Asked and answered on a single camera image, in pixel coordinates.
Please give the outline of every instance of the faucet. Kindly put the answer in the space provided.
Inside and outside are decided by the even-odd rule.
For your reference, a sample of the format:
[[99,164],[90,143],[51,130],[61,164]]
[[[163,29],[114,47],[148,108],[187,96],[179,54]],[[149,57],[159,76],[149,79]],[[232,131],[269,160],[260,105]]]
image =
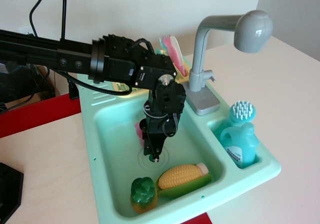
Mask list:
[[186,100],[197,115],[216,111],[219,99],[206,86],[214,79],[212,70],[203,70],[208,33],[211,29],[234,31],[234,46],[246,53],[256,53],[264,48],[273,31],[273,22],[264,11],[254,10],[245,15],[208,16],[201,21],[195,36],[192,68],[189,82],[184,83]]

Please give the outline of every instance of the white wall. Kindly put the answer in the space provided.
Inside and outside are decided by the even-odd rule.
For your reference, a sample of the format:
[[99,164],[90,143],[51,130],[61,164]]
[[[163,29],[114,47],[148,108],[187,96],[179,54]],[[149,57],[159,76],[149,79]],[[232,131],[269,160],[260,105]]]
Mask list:
[[[37,0],[0,0],[0,29],[17,31],[29,25]],[[184,55],[193,52],[197,27],[209,15],[237,15],[256,9],[258,0],[67,0],[66,38],[91,43],[103,35],[145,38],[159,46],[159,37],[175,35]],[[43,0],[34,13],[41,37],[58,40],[62,0]],[[231,43],[233,33],[211,31],[208,47]]]
[[259,0],[274,21],[273,36],[320,61],[320,0]]

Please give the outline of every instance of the toy sink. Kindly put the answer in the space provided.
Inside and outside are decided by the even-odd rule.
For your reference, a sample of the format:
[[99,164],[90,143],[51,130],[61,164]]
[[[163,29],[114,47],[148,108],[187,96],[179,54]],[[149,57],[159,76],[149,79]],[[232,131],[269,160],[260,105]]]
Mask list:
[[[84,82],[87,76],[78,75]],[[104,82],[101,88],[112,89]],[[198,116],[189,104],[181,115],[178,132],[167,138],[158,163],[143,155],[135,124],[144,119],[147,93],[121,98],[80,87],[80,103],[92,183],[100,223],[181,223],[268,181],[281,170],[278,161],[259,144],[255,163],[240,169],[232,161],[213,131],[228,118],[229,106]],[[206,186],[176,199],[159,197],[156,208],[143,214],[130,205],[131,183],[138,177],[156,180],[171,167],[203,162],[212,175]]]

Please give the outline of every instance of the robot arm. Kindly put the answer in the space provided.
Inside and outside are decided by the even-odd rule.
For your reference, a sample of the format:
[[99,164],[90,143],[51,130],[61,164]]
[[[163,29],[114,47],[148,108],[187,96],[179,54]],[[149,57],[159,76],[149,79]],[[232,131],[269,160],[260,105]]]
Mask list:
[[[140,45],[145,43],[147,49]],[[140,122],[144,154],[159,161],[164,141],[175,135],[185,102],[185,90],[168,56],[156,55],[145,39],[133,41],[103,36],[92,45],[70,40],[54,41],[0,30],[0,60],[43,65],[54,71],[86,74],[95,83],[121,82],[149,89]]]

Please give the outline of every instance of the faucet base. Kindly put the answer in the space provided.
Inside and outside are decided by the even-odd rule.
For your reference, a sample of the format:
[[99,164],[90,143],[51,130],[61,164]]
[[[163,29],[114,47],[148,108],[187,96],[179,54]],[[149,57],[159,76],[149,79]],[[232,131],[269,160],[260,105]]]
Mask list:
[[207,87],[203,87],[197,92],[189,89],[189,83],[183,83],[186,100],[197,115],[206,115],[214,112],[220,107],[220,100]]

